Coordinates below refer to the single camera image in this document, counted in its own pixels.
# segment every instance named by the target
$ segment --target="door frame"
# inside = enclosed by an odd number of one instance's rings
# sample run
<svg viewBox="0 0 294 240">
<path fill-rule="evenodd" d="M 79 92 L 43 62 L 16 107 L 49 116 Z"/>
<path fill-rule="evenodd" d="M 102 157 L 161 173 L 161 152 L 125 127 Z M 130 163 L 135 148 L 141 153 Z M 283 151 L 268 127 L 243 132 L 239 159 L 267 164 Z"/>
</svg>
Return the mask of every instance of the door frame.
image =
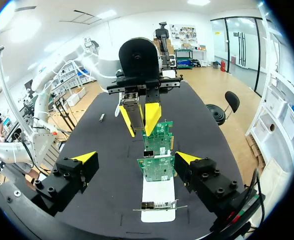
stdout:
<svg viewBox="0 0 294 240">
<path fill-rule="evenodd" d="M 224 20 L 225 21 L 225 26 L 226 26 L 226 32 L 227 32 L 227 45 L 228 45 L 228 69 L 227 73 L 229 73 L 230 70 L 230 39 L 229 39 L 229 29 L 228 29 L 228 22 L 227 19 L 236 19 L 236 18 L 250 18 L 255 20 L 256 24 L 256 29 L 257 29 L 257 35 L 258 35 L 258 48 L 259 48 L 259 57 L 258 57 L 258 70 L 257 70 L 257 79 L 256 79 L 256 84 L 255 84 L 255 89 L 254 92 L 261 97 L 261 95 L 257 92 L 257 87 L 258 87 L 258 82 L 259 82 L 259 76 L 260 76 L 260 63 L 261 63 L 261 43 L 260 43 L 260 32 L 259 32 L 259 27 L 257 24 L 257 20 L 262 20 L 262 17 L 257 17 L 257 16 L 228 16 L 228 17 L 221 17 L 221 18 L 215 18 L 210 20 L 215 21 L 215 20 Z"/>
</svg>

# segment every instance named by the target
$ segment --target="pegboard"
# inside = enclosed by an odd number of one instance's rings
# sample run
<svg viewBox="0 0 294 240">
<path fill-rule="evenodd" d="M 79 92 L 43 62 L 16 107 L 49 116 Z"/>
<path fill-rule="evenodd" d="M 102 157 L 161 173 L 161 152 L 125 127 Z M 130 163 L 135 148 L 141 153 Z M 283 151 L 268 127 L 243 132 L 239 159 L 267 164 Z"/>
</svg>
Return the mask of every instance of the pegboard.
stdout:
<svg viewBox="0 0 294 240">
<path fill-rule="evenodd" d="M 196 27 L 193 25 L 170 25 L 170 37 L 177 45 L 185 43 L 197 45 Z"/>
</svg>

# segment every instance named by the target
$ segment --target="black chair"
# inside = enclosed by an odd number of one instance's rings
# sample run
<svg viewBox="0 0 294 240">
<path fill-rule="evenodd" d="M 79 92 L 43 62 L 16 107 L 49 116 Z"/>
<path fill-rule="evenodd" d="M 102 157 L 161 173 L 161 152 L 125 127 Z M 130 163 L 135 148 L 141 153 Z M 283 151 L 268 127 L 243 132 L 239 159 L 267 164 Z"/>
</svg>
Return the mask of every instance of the black chair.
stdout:
<svg viewBox="0 0 294 240">
<path fill-rule="evenodd" d="M 235 95 L 231 91 L 226 92 L 225 98 L 226 98 L 229 105 L 227 106 L 226 110 L 224 110 L 224 111 L 220 107 L 218 107 L 217 105 L 206 104 L 207 108 L 209 109 L 213 118 L 216 120 L 216 122 L 219 126 L 224 124 L 224 122 L 231 115 L 232 111 L 235 113 L 238 110 L 238 107 L 240 105 L 240 100 L 239 100 L 238 96 Z M 231 107 L 232 110 L 230 111 L 229 115 L 226 118 L 226 111 L 228 110 L 229 107 Z"/>
</svg>

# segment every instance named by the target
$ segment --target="black table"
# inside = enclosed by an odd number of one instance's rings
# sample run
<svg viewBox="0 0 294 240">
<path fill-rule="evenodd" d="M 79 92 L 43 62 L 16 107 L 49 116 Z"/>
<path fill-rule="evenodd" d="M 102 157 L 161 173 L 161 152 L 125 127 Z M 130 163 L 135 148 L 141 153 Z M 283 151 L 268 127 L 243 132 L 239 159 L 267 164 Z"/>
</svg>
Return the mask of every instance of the black table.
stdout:
<svg viewBox="0 0 294 240">
<path fill-rule="evenodd" d="M 101 93 L 73 130 L 60 157 L 75 157 L 97 151 L 100 169 L 84 194 L 78 193 L 56 218 L 88 232 L 127 238 L 197 239 L 209 233 L 216 219 L 198 197 L 174 178 L 178 205 L 176 219 L 164 223 L 143 223 L 140 208 L 143 175 L 137 159 L 143 157 L 142 134 L 132 138 L 119 114 L 114 116 L 118 94 Z M 161 95 L 161 122 L 173 121 L 174 151 L 209 157 L 243 191 L 237 163 L 228 143 L 204 103 L 185 82 Z"/>
</svg>

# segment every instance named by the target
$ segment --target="green circuit board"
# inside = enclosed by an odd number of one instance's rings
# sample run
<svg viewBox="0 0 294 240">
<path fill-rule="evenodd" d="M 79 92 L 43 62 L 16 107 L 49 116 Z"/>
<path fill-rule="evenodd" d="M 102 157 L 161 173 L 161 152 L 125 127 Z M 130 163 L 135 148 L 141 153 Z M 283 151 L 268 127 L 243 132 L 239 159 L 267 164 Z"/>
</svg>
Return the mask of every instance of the green circuit board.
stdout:
<svg viewBox="0 0 294 240">
<path fill-rule="evenodd" d="M 173 166 L 175 157 L 155 157 L 137 159 L 147 182 L 167 181 L 176 174 Z"/>
<path fill-rule="evenodd" d="M 169 128 L 173 127 L 172 121 L 160 122 L 156 124 L 150 136 L 142 131 L 143 142 L 146 151 L 153 151 L 154 156 L 166 155 L 168 150 L 173 148 L 173 135 Z"/>
</svg>

